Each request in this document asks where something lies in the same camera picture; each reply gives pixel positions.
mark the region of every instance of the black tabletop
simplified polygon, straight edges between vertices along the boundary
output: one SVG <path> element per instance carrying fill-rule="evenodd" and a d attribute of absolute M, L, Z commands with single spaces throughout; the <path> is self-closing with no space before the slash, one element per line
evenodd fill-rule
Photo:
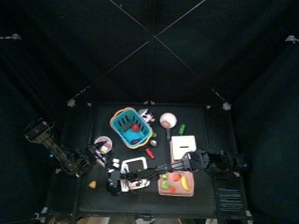
<path fill-rule="evenodd" d="M 150 109 L 155 113 L 155 121 L 151 122 L 154 132 L 158 134 L 154 139 L 158 145 L 150 143 L 138 148 L 130 149 L 123 143 L 118 133 L 110 126 L 110 119 L 123 108 L 133 107 Z M 70 119 L 66 126 L 65 141 L 74 144 L 90 144 L 101 136 L 113 139 L 113 158 L 122 161 L 146 157 L 147 166 L 171 163 L 170 142 L 166 139 L 166 131 L 159 123 L 163 113 L 171 112 L 178 118 L 173 128 L 173 136 L 179 136 L 181 124 L 186 124 L 185 135 L 195 136 L 197 147 L 210 152 L 234 150 L 234 133 L 230 123 L 230 112 L 222 107 L 206 106 L 137 106 L 137 105 L 93 105 L 89 109 L 74 109 L 70 112 Z M 145 149 L 150 147 L 155 154 L 151 159 Z M 122 192 L 119 196 L 111 196 L 107 191 L 107 168 L 97 164 L 93 170 L 82 178 L 78 201 L 78 214 L 87 215 L 178 215 L 181 217 L 213 217 L 215 216 L 215 195 L 211 176 L 206 171 L 194 173 L 195 189 L 193 197 L 163 196 L 158 192 L 158 181 L 151 181 L 149 187 L 137 190 L 137 193 Z M 91 181 L 98 182 L 97 189 L 90 188 Z"/>

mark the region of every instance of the pink tray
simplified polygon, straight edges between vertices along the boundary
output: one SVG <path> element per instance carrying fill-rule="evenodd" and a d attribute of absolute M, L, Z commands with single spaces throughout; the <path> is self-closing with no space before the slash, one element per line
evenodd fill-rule
<path fill-rule="evenodd" d="M 186 176 L 187 181 L 189 181 L 189 185 L 191 187 L 190 191 L 186 191 L 183 189 L 183 185 L 182 185 L 182 181 L 174 181 L 174 174 L 175 173 L 181 173 L 182 175 Z M 182 197 L 191 197 L 194 195 L 194 177 L 193 177 L 193 173 L 189 171 L 174 171 L 174 172 L 167 172 L 167 180 L 171 184 L 171 186 L 175 187 L 175 193 L 171 193 L 170 190 L 165 190 L 162 188 L 162 183 L 165 181 L 165 178 L 162 178 L 161 175 L 161 179 L 158 181 L 158 188 L 159 188 L 159 194 L 161 195 L 166 195 L 166 196 L 182 196 Z"/>

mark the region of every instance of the black backdrop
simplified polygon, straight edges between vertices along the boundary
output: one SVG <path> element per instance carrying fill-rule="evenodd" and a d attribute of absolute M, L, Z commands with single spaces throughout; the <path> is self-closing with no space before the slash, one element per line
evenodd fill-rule
<path fill-rule="evenodd" d="M 61 131 L 77 97 L 229 101 L 253 164 L 251 211 L 273 222 L 298 222 L 299 43 L 286 42 L 299 32 L 298 10 L 297 1 L 283 0 L 3 1 L 0 37 L 18 33 L 23 40 L 0 39 L 0 218 L 43 208 L 49 155 L 26 142 L 23 126 L 46 116 Z"/>

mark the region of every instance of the green object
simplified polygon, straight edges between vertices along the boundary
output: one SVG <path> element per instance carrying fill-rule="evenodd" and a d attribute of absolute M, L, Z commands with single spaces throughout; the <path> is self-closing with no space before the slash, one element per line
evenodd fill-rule
<path fill-rule="evenodd" d="M 162 183 L 162 188 L 163 188 L 165 190 L 169 190 L 169 189 L 171 188 L 170 182 L 169 182 L 167 180 L 163 181 L 163 183 Z"/>
<path fill-rule="evenodd" d="M 153 133 L 153 137 L 157 137 L 157 133 L 155 132 Z"/>
<path fill-rule="evenodd" d="M 185 132 L 185 128 L 186 128 L 186 124 L 182 124 L 181 129 L 179 129 L 179 135 L 183 135 Z"/>
<path fill-rule="evenodd" d="M 163 179 L 167 179 L 167 173 L 165 173 L 165 174 L 162 175 L 162 178 L 163 178 Z"/>

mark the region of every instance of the blue basket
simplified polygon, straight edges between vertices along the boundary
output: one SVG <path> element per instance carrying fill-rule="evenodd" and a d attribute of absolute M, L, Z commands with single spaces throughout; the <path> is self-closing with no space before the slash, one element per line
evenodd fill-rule
<path fill-rule="evenodd" d="M 139 131 L 131 129 L 134 124 L 138 124 Z M 110 126 L 131 149 L 146 145 L 151 138 L 153 129 L 134 108 L 121 109 L 110 120 Z"/>

